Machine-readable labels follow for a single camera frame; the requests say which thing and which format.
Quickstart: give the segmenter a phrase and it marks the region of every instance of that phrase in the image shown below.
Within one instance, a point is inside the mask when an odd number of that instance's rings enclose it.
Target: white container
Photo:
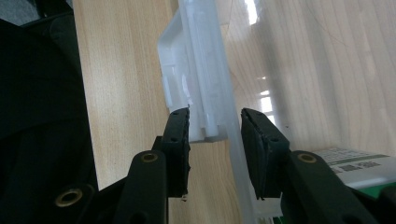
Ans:
[[[230,159],[244,223],[279,217],[279,200],[257,201],[233,98],[213,0],[179,0],[158,41],[163,90],[170,112],[190,107],[190,141],[230,141]]]

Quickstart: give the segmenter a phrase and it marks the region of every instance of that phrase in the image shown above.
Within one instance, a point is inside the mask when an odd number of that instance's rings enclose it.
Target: wooden surface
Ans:
[[[273,116],[293,149],[396,156],[396,2],[226,0],[221,31],[239,113]],[[126,176],[167,120],[156,42],[175,1],[75,0],[101,188]],[[192,145],[170,223],[240,223],[226,142]]]

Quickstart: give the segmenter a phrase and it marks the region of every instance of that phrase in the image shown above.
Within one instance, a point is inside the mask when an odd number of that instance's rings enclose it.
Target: light wood tabletop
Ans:
[[[177,1],[75,0],[100,188],[162,135],[157,41]],[[291,149],[396,156],[396,2],[218,2],[237,113],[265,112]],[[240,223],[228,143],[192,144],[189,195],[170,223]]]

